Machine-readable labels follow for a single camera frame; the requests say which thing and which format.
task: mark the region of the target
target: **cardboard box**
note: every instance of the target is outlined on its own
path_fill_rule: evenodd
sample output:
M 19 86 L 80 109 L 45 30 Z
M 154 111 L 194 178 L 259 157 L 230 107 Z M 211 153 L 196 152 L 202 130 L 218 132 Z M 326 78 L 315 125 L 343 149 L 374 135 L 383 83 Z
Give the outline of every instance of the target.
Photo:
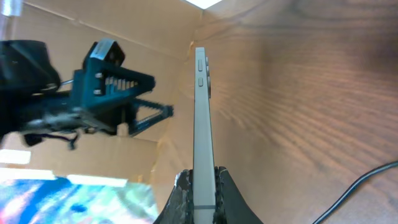
M 71 79 L 73 71 L 81 68 L 93 42 L 115 39 L 126 54 L 123 67 L 155 76 L 154 91 L 142 98 L 170 104 L 200 15 L 201 10 L 180 0 L 27 0 L 22 16 L 16 19 L 13 39 L 45 42 L 62 80 Z M 139 117 L 151 113 L 142 110 Z M 26 148 L 15 133 L 2 148 L 32 151 L 30 163 L 22 167 L 52 170 L 55 175 L 148 182 L 167 123 L 163 121 L 136 138 L 84 135 L 76 151 L 51 139 Z

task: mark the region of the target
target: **colorful fabric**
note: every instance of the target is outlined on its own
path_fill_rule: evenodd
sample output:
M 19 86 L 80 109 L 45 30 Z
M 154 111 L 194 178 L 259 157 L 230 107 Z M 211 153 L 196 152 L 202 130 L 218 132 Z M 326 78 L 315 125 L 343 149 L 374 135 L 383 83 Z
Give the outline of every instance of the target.
M 0 180 L 0 224 L 153 223 L 150 186 L 71 184 L 68 179 Z

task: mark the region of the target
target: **cardboard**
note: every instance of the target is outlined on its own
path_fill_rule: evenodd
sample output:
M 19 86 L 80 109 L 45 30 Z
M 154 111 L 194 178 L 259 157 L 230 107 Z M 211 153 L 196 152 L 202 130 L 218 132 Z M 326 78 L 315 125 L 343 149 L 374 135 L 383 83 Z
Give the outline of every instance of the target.
M 126 54 L 123 67 L 155 76 L 154 91 L 142 98 L 171 104 L 200 15 L 201 10 L 179 0 L 27 0 L 22 16 L 16 18 L 12 38 L 45 42 L 51 63 L 62 80 L 71 79 L 73 71 L 81 68 L 93 42 L 105 37 L 115 39 Z M 143 109 L 138 117 L 152 113 Z M 163 121 L 135 138 L 83 135 L 76 151 L 69 151 L 65 142 L 51 139 L 28 148 L 18 134 L 12 133 L 2 148 L 32 151 L 30 163 L 0 167 L 148 182 L 157 159 L 157 143 L 168 122 Z

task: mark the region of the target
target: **wooden surface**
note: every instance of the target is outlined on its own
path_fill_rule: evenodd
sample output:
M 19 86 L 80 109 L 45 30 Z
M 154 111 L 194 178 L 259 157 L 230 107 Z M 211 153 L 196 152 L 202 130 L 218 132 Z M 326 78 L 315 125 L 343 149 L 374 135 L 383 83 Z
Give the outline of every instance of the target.
M 398 159 L 398 0 L 223 0 L 195 34 L 211 70 L 216 166 L 267 224 L 312 223 Z M 193 59 L 154 172 L 159 206 L 192 168 Z M 326 223 L 398 223 L 398 171 Z

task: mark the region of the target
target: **brown wood grain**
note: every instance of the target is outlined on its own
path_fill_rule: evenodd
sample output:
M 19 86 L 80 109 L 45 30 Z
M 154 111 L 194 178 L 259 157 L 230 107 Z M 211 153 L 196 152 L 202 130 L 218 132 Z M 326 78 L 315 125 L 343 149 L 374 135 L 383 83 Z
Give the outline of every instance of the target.
M 264 223 L 312 223 L 398 159 L 398 0 L 223 0 L 204 11 L 195 45 L 210 59 L 215 163 Z M 192 65 L 160 147 L 164 180 L 192 166 Z M 398 170 L 327 223 L 398 223 Z

